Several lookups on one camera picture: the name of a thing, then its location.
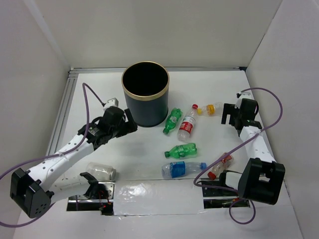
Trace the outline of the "clear bottle with red label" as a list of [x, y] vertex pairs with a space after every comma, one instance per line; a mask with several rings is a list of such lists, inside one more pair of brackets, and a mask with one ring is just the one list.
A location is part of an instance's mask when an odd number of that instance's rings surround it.
[[198, 118], [198, 105], [193, 104], [182, 120], [177, 133], [177, 139], [181, 142], [187, 142], [191, 136], [192, 130]]

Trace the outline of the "green bottle near bin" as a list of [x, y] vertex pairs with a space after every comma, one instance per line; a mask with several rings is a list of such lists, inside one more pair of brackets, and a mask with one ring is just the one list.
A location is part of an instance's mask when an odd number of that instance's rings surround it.
[[177, 125], [179, 119], [181, 118], [183, 112], [179, 108], [173, 108], [171, 113], [166, 119], [165, 127], [163, 129], [163, 133], [168, 135]]

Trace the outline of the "small bottle with red cap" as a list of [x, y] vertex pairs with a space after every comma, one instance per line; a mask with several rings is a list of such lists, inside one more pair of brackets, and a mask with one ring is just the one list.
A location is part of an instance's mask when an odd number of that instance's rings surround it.
[[224, 159], [222, 159], [220, 162], [215, 164], [212, 169], [207, 173], [207, 176], [210, 180], [215, 180], [219, 177], [219, 175], [226, 169], [229, 168], [229, 166], [234, 161], [234, 158], [232, 155], [228, 155]]

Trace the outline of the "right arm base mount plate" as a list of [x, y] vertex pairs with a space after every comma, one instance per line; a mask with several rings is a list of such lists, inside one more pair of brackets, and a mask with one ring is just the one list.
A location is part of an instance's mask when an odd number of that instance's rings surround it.
[[207, 185], [221, 186], [221, 183], [217, 180], [201, 180], [199, 184], [205, 185], [205, 187], [202, 187], [204, 209], [229, 208], [237, 200], [235, 192], [207, 187]]

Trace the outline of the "clear bottle with blue label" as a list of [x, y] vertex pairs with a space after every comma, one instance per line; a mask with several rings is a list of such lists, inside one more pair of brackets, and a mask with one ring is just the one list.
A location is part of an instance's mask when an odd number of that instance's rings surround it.
[[207, 164], [204, 162], [171, 162], [161, 168], [161, 174], [164, 179], [173, 179], [189, 174], [200, 173], [206, 168]]

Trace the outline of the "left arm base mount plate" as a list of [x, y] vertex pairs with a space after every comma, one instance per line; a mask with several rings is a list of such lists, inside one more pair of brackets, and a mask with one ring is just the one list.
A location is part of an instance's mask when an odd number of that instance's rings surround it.
[[99, 212], [113, 216], [115, 181], [99, 182], [99, 191], [93, 196], [75, 195], [68, 198], [67, 212]]

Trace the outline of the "small bottle with yellow cap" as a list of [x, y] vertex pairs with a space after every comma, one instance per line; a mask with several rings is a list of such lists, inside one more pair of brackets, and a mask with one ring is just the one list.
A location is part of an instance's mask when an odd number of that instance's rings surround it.
[[223, 113], [223, 107], [224, 107], [224, 104], [221, 102], [208, 104], [203, 106], [202, 108], [198, 108], [197, 113], [199, 116], [206, 116], [206, 117], [221, 116]]

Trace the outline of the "green bottle lying centre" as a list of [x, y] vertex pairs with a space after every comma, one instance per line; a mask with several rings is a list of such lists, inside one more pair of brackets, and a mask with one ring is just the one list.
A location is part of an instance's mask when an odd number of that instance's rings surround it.
[[185, 158], [197, 155], [197, 148], [195, 143], [188, 143], [177, 145], [173, 147], [170, 151], [165, 151], [164, 155], [166, 158]]

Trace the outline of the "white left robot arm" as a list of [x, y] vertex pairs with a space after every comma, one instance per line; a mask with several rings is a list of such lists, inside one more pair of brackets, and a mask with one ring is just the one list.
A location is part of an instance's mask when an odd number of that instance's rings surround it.
[[76, 194], [94, 198], [98, 194], [98, 180], [91, 174], [84, 172], [70, 179], [60, 179], [60, 176], [112, 138], [135, 131], [137, 124], [129, 109], [108, 107], [103, 116], [87, 122], [48, 160], [43, 159], [28, 170], [15, 170], [11, 175], [10, 197], [31, 219], [41, 217], [50, 205], [64, 198]]

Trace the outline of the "dark bin with gold rim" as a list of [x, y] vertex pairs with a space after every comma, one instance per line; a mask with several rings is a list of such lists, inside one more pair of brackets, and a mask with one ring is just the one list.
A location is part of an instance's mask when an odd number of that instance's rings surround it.
[[153, 127], [166, 119], [169, 73], [162, 65], [152, 61], [133, 64], [122, 74], [122, 87], [137, 125]]

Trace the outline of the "aluminium frame rail left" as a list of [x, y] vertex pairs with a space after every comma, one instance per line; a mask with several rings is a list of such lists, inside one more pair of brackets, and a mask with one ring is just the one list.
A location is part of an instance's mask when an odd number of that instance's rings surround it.
[[54, 154], [59, 149], [63, 141], [68, 115], [77, 84], [77, 79], [78, 74], [75, 73], [73, 70], [69, 71], [55, 124], [47, 147], [46, 155]]

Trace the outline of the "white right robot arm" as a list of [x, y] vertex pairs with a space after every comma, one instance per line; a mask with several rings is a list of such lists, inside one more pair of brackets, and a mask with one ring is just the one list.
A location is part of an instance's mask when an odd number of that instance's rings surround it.
[[237, 104], [224, 104], [222, 124], [235, 127], [245, 145], [249, 158], [243, 173], [225, 170], [217, 189], [222, 195], [229, 195], [234, 189], [240, 198], [274, 205], [278, 201], [285, 175], [283, 164], [277, 163], [270, 154], [264, 138], [262, 126], [255, 120], [258, 103], [252, 99], [240, 99]]

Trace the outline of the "clear plastic jar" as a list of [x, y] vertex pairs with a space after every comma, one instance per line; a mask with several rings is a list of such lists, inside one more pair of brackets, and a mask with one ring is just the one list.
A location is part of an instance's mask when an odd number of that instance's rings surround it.
[[86, 172], [90, 173], [98, 181], [115, 181], [117, 173], [112, 166], [94, 162], [87, 165]]

